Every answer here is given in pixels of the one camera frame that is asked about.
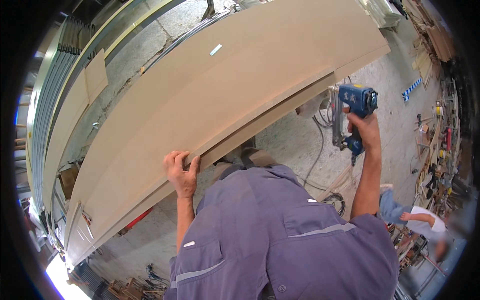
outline mdf board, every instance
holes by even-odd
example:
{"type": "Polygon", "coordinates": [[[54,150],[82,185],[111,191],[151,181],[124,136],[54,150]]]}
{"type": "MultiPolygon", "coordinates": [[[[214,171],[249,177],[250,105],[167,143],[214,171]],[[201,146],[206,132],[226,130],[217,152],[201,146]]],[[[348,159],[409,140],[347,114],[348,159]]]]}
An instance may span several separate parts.
{"type": "Polygon", "coordinates": [[[48,210],[59,164],[73,129],[85,109],[93,103],[107,84],[107,70],[102,49],[88,66],[80,72],[80,75],[73,83],[53,127],[45,158],[42,182],[42,199],[48,210]]]}
{"type": "Polygon", "coordinates": [[[95,240],[79,256],[85,243],[67,221],[68,259],[81,261],[174,191],[162,169],[167,153],[203,155],[203,169],[387,52],[354,0],[277,0],[186,40],[130,88],[94,139],[71,206],[81,202],[92,217],[95,240]]]}

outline worker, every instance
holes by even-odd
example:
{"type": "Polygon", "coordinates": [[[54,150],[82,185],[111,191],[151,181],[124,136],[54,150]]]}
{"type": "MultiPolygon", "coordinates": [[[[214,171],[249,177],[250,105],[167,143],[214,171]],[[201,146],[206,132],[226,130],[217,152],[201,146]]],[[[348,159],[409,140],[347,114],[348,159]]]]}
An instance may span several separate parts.
{"type": "Polygon", "coordinates": [[[444,221],[431,211],[416,205],[401,205],[393,198],[393,185],[382,185],[379,217],[388,222],[405,225],[427,241],[429,257],[442,262],[453,242],[444,221]]]}
{"type": "Polygon", "coordinates": [[[252,147],[244,147],[243,165],[216,165],[221,174],[216,170],[195,214],[200,157],[185,171],[189,152],[166,155],[178,219],[164,299],[391,299],[399,265],[385,223],[374,216],[382,164],[377,117],[348,119],[365,148],[348,222],[310,196],[290,168],[252,147]]]}

